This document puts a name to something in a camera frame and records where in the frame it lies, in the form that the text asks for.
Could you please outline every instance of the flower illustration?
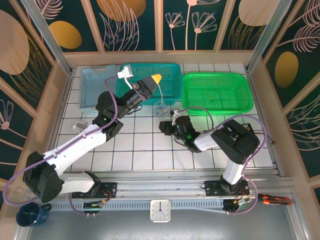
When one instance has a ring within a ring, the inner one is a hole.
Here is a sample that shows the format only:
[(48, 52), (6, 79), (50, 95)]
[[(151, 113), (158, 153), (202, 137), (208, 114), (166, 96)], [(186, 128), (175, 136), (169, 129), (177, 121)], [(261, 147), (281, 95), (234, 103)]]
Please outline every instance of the flower illustration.
[[(0, 130), (4, 130), (4, 131), (9, 130), (9, 131), (13, 132), (14, 134), (26, 139), (25, 136), (21, 135), (20, 133), (17, 133), (16, 131), (14, 131), (10, 128), (10, 120), (12, 118), (13, 113), (14, 113), (14, 104), (10, 101), (7, 101), (5, 104), (5, 102), (2, 99), (0, 99)], [(0, 138), (0, 142), (7, 144), (11, 147), (14, 147), (16, 149), (22, 150), (22, 147), (17, 146), (17, 145), (10, 143), (8, 141), (5, 141), (1, 138)]]
[(14, 104), (8, 101), (5, 105), (5, 102), (0, 99), (0, 108), (2, 108), (0, 109), (0, 129), (7, 130), (9, 129), (12, 113), (14, 112)]
[(205, 5), (205, 4), (216, 4), (220, 0), (186, 0), (186, 3), (189, 5), (188, 12), (186, 15), (186, 28), (185, 28), (185, 50), (188, 50), (188, 27), (189, 27), (189, 16), (191, 6), (196, 5)]
[(197, 37), (198, 34), (208, 33), (217, 30), (217, 24), (214, 24), (215, 12), (213, 13), (202, 13), (199, 18), (199, 12), (192, 14), (192, 24), (195, 32), (194, 50), (197, 50)]
[(166, 22), (168, 23), (169, 28), (170, 28), (173, 50), (176, 50), (175, 43), (174, 43), (174, 36), (172, 34), (172, 29), (184, 26), (186, 24), (186, 22), (183, 21), (183, 17), (181, 16), (181, 12), (179, 12), (179, 13), (175, 12), (175, 13), (172, 13), (172, 15), (170, 12), (168, 12), (165, 14), (165, 19), (166, 19)]

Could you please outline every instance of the yellow oval shape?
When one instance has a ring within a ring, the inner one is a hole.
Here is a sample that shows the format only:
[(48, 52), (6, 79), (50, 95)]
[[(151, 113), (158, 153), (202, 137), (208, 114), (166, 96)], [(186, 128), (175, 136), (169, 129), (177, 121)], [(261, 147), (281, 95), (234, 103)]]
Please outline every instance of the yellow oval shape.
[(241, 0), (239, 18), (249, 26), (263, 26), (277, 7), (279, 0)]
[(299, 68), (296, 55), (290, 51), (282, 53), (275, 64), (275, 82), (282, 89), (289, 87), (295, 80)]
[(17, 20), (2, 10), (0, 23), (0, 69), (7, 74), (20, 74), (29, 61), (28, 36)]
[(140, 17), (146, 9), (146, 0), (96, 0), (96, 2), (108, 18), (119, 22), (132, 19), (130, 9), (132, 9), (136, 18)]
[(82, 44), (80, 32), (66, 21), (55, 21), (49, 28), (57, 43), (66, 49), (76, 49)]

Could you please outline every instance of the white tile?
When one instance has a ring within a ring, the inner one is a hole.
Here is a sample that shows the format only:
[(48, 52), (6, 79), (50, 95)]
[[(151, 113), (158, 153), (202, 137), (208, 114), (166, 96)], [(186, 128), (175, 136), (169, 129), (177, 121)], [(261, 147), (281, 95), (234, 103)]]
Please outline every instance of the white tile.
[(180, 68), (181, 68), (181, 74), (184, 75), (185, 74), (185, 68), (183, 64), (179, 64)]
[(216, 73), (230, 73), (229, 65), (227, 63), (215, 63), (214, 69)]
[(88, 65), (88, 66), (77, 66), (76, 69), (75, 69), (74, 77), (75, 78), (81, 77), (82, 69), (87, 69), (87, 68), (91, 68), (91, 65)]
[(92, 171), (111, 171), (113, 152), (95, 152), (93, 155)]
[(133, 152), (133, 170), (152, 170), (152, 151)]
[(258, 123), (256, 120), (252, 119), (252, 118), (248, 118), (248, 117), (244, 117), (243, 118), (243, 122), (245, 124), (251, 124), (251, 127), (254, 131), (259, 131), (262, 130), (262, 127), (260, 125), (260, 123)]
[(199, 72), (198, 64), (183, 64), (183, 68), (184, 68), (184, 74)]
[(82, 130), (78, 127), (73, 128), (73, 125), (75, 124), (77, 119), (74, 118), (65, 118), (62, 121), (62, 127), (60, 134), (79, 134), (82, 132)]
[(252, 108), (250, 111), (246, 112), (245, 114), (249, 114), (249, 115), (257, 115), (257, 114), (258, 114), (258, 112), (257, 112), (256, 105), (255, 105), (255, 104), (253, 104), (253, 108)]
[(136, 117), (152, 117), (153, 106), (152, 105), (142, 105), (142, 109), (135, 112)]
[(172, 151), (154, 151), (153, 152), (153, 169), (169, 170), (173, 169)]
[(79, 108), (79, 103), (69, 103), (66, 105), (64, 118), (66, 119), (81, 119), (82, 111)]
[(97, 146), (95, 152), (112, 152), (114, 150), (115, 138), (111, 138), (109, 141)]
[(228, 163), (227, 155), (221, 149), (213, 149), (213, 161), (216, 169), (225, 169)]
[(73, 78), (73, 83), (72, 83), (71, 89), (72, 90), (79, 90), (80, 89), (80, 82), (81, 82), (81, 77)]
[(173, 150), (186, 150), (187, 149), (186, 146), (182, 146), (182, 145), (176, 143), (174, 136), (172, 136), (172, 143), (173, 143)]
[(83, 113), (81, 120), (83, 120), (83, 119), (95, 119), (97, 116), (98, 116), (98, 113), (92, 113), (92, 114)]
[(163, 133), (153, 134), (153, 150), (172, 150), (172, 138)]
[(122, 128), (120, 129), (120, 134), (133, 134), (135, 129), (135, 118), (134, 117), (124, 117), (120, 119), (120, 122), (123, 123)]
[(190, 121), (192, 123), (193, 128), (197, 132), (202, 132), (208, 130), (208, 122), (207, 116), (190, 116)]
[(134, 133), (152, 133), (152, 117), (136, 117), (134, 123)]
[[(229, 119), (229, 118), (231, 118), (231, 117), (233, 117), (233, 116), (231, 116), (231, 115), (226, 115), (226, 116), (224, 116), (225, 117), (225, 120), (227, 120), (227, 119)], [(235, 118), (234, 119), (236, 122), (238, 122), (239, 124), (244, 124), (244, 119), (242, 118), (242, 117), (237, 117), (237, 118)]]
[(113, 154), (113, 171), (132, 170), (132, 151), (121, 151)]
[(117, 134), (114, 141), (115, 151), (132, 151), (134, 148), (133, 134)]
[(246, 74), (245, 67), (242, 63), (229, 63), (231, 73)]
[(200, 70), (200, 73), (203, 73), (203, 72), (215, 72), (215, 68), (214, 68), (213, 63), (199, 64), (199, 70)]
[(80, 90), (71, 90), (68, 104), (78, 104), (80, 99)]
[(257, 168), (273, 166), (270, 153), (267, 148), (261, 149), (261, 151), (253, 158), (253, 160)]
[(194, 169), (192, 152), (189, 150), (173, 151), (174, 169)]
[(152, 150), (152, 133), (135, 133), (134, 134), (134, 151)]
[(214, 159), (211, 150), (205, 150), (193, 154), (194, 168), (195, 169), (213, 169)]
[(71, 172), (91, 171), (94, 153), (87, 152), (72, 164)]
[[(208, 121), (209, 128), (211, 128), (212, 123), (211, 123), (210, 117), (207, 116), (206, 119)], [(219, 125), (220, 123), (222, 123), (225, 120), (225, 117), (222, 115), (221, 116), (212, 116), (212, 119), (213, 119), (213, 124), (216, 127), (217, 125)]]
[(159, 118), (159, 117), (153, 117), (153, 132), (154, 133), (161, 133), (159, 129), (159, 124), (160, 122), (166, 122), (166, 121), (171, 121), (171, 118), (169, 116), (166, 116), (164, 118)]

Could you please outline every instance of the blue plastic basket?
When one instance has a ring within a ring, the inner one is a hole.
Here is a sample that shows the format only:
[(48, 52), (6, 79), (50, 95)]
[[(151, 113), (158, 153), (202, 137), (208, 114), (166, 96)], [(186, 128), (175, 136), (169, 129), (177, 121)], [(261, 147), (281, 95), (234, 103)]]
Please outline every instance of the blue plastic basket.
[[(79, 107), (85, 114), (96, 114), (98, 97), (108, 91), (105, 80), (117, 75), (116, 65), (94, 66), (81, 71)], [(113, 93), (117, 89), (117, 80), (108, 82)]]
[[(130, 65), (133, 77), (129, 79), (132, 84), (141, 79), (155, 74), (161, 74), (162, 79), (159, 83), (163, 94), (163, 101), (166, 105), (173, 105), (182, 96), (182, 74), (178, 64), (175, 63), (126, 63), (122, 64), (120, 70), (125, 65)], [(123, 79), (119, 79), (116, 86), (116, 95), (122, 97), (130, 88)], [(153, 95), (143, 101), (143, 105), (154, 105), (161, 101), (160, 90), (157, 87)]]

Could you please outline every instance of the blue mug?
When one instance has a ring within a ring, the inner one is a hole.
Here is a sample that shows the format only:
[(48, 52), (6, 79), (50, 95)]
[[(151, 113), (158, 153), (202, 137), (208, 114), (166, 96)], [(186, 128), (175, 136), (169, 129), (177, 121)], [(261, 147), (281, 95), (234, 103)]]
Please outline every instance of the blue mug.
[(35, 202), (23, 205), (16, 214), (16, 223), (21, 227), (39, 226), (48, 219), (51, 207), (50, 203), (43, 206)]

